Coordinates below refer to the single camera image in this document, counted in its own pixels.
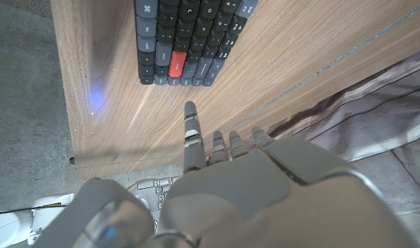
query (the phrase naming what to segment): keyboard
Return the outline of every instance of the keyboard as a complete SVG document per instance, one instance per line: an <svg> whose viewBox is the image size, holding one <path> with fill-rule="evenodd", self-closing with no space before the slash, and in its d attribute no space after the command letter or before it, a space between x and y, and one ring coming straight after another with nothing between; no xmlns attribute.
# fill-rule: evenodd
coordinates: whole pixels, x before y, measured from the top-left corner
<svg viewBox="0 0 420 248"><path fill-rule="evenodd" d="M211 86L258 0L135 0L143 85Z"/></svg>

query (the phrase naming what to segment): gray fabric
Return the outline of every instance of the gray fabric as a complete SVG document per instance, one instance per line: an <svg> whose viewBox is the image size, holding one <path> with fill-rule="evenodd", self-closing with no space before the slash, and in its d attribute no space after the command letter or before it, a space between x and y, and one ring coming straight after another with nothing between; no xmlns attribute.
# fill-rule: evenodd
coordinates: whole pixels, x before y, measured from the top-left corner
<svg viewBox="0 0 420 248"><path fill-rule="evenodd" d="M420 139L392 151L420 186Z"/></svg>
<svg viewBox="0 0 420 248"><path fill-rule="evenodd" d="M392 152L385 152L352 163L383 193L397 214L420 210L420 186L414 182Z"/></svg>
<svg viewBox="0 0 420 248"><path fill-rule="evenodd" d="M309 140L347 161L354 161L364 157L360 154L370 156L395 148L396 143L402 145L419 138L420 135L404 135L419 125L420 70L340 106L294 137Z"/></svg>

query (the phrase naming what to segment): wooden desk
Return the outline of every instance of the wooden desk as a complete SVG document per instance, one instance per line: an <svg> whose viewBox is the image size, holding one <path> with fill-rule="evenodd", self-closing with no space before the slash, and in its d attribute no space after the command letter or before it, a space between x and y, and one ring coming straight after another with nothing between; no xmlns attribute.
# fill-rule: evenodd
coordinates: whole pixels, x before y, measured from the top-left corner
<svg viewBox="0 0 420 248"><path fill-rule="evenodd" d="M212 87L141 85L131 0L53 0L79 178L180 163L183 104L212 132L269 127L420 51L420 1L260 0Z"/></svg>

